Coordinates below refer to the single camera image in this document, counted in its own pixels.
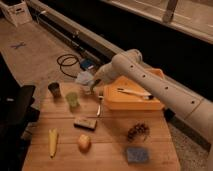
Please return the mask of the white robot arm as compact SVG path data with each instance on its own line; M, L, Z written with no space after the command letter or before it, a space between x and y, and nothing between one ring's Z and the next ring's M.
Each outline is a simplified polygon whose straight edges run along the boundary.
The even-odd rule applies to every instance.
M154 75L140 64L141 61L142 54L137 49L116 54L95 73L97 86L110 84L120 76L139 84L211 144L206 171L213 171L213 102L192 90L187 91L182 86Z

